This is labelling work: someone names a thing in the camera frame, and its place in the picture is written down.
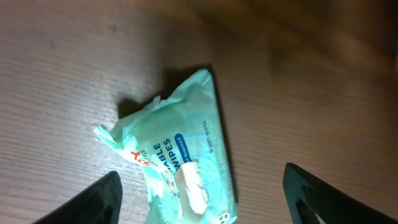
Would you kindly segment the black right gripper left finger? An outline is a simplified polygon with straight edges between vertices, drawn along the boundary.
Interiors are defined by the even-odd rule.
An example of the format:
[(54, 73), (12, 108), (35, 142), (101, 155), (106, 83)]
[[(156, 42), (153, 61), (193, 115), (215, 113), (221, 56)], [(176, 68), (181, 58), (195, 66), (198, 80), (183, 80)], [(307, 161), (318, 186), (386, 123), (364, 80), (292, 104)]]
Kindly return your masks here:
[(122, 198), (121, 178), (111, 171), (34, 224), (118, 224)]

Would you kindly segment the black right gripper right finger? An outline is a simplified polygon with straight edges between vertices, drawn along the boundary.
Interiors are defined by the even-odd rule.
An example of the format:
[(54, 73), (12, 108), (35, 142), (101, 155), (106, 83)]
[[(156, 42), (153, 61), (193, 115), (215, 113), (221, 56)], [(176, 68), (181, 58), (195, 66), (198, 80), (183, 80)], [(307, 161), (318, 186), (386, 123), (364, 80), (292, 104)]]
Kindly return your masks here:
[(353, 199), (298, 165), (288, 162), (283, 190), (294, 224), (382, 223), (397, 220)]

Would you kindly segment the teal snack packet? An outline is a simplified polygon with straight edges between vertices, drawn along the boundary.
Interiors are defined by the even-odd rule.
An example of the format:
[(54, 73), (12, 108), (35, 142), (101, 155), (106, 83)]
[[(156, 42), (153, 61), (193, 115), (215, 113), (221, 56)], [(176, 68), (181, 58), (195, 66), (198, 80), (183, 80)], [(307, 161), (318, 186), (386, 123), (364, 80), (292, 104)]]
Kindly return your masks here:
[(147, 223), (234, 222), (238, 205), (212, 74), (201, 69), (160, 97), (95, 134), (138, 164), (147, 187)]

